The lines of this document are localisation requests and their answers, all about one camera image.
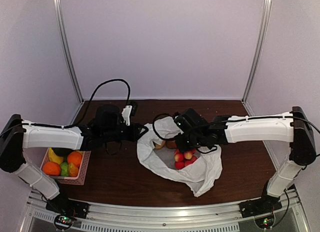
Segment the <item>white plastic bag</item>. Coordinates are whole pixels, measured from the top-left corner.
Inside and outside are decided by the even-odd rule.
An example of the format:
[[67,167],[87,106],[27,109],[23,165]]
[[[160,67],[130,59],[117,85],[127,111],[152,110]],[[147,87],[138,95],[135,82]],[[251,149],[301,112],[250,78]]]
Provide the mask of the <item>white plastic bag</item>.
[[208,154],[198,151],[191,160],[175,160],[175,150],[164,146],[156,149],[156,145],[164,143],[163,138],[176,136],[181,129],[174,123],[173,118],[165,117],[156,120],[155,127],[151,123],[145,124],[148,132],[137,142],[137,158],[141,165],[154,174],[175,182],[185,183],[195,197],[200,197],[209,191],[223,170],[220,146]]

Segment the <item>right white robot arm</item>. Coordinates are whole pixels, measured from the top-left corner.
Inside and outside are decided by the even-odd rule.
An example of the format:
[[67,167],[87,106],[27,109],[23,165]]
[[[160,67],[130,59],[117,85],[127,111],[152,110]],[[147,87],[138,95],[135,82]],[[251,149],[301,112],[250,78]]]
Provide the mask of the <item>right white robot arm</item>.
[[311,123],[300,107],[276,115],[217,116],[208,122],[192,108],[173,116],[181,132],[175,143],[182,152],[195,149],[200,153],[214,152],[221,145],[262,141],[287,143],[288,155],[266,183],[263,197],[256,202],[259,212],[268,212],[299,172],[317,158]]

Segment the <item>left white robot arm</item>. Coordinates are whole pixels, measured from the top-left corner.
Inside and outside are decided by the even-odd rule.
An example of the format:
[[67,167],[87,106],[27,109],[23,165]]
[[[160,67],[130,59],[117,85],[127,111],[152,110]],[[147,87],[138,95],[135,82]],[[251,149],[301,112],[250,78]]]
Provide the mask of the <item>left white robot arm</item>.
[[38,166],[27,160],[23,150],[52,148],[58,152],[92,151],[108,142],[136,142],[148,128],[131,122],[136,113],[132,105],[120,110],[114,105],[97,109],[95,117],[86,125],[46,125],[23,120],[14,114],[0,134],[0,168],[14,173],[32,188],[38,190],[61,214],[72,210],[72,203],[61,195],[58,184]]

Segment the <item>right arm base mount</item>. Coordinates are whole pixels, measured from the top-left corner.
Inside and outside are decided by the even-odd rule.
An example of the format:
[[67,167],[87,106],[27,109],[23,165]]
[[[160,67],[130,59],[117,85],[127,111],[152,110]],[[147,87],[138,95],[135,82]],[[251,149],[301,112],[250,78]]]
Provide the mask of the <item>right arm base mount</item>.
[[281,202],[262,198],[247,200],[238,206],[243,219],[253,217],[255,225],[263,230],[272,228],[276,222],[275,211],[282,208]]

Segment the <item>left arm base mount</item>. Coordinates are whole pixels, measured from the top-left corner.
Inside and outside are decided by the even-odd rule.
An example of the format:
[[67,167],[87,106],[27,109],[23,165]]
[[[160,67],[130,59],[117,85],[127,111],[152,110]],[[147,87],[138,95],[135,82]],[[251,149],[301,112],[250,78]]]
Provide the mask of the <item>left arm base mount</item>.
[[71,200],[64,193],[58,194],[53,199],[48,199],[41,194],[41,199],[46,202],[45,208],[49,211],[57,213],[53,220],[53,225],[58,231],[69,230],[77,219],[86,219],[89,204],[86,202],[80,202]]

